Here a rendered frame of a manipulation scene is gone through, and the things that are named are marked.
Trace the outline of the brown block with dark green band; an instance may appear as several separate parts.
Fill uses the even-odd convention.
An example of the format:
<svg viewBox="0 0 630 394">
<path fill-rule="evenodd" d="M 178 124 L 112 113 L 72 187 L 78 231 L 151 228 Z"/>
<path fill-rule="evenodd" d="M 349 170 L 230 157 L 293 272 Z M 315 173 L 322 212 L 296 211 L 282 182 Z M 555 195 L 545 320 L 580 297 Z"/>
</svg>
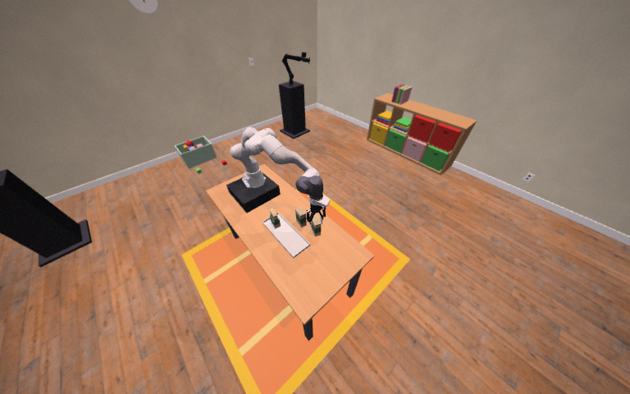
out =
<svg viewBox="0 0 630 394">
<path fill-rule="evenodd" d="M 312 231 L 313 231 L 314 236 L 321 235 L 321 227 L 322 227 L 322 224 L 318 216 L 314 216 L 312 220 Z"/>
<path fill-rule="evenodd" d="M 281 227 L 281 223 L 280 223 L 280 219 L 277 217 L 276 212 L 274 211 L 274 209 L 269 209 L 270 210 L 270 219 L 271 219 L 271 223 L 272 225 L 276 228 Z"/>
<path fill-rule="evenodd" d="M 304 210 L 299 207 L 295 209 L 295 214 L 296 214 L 296 221 L 297 223 L 301 226 L 304 227 L 307 225 L 307 220 L 306 220 L 306 213 L 304 212 Z"/>
</svg>

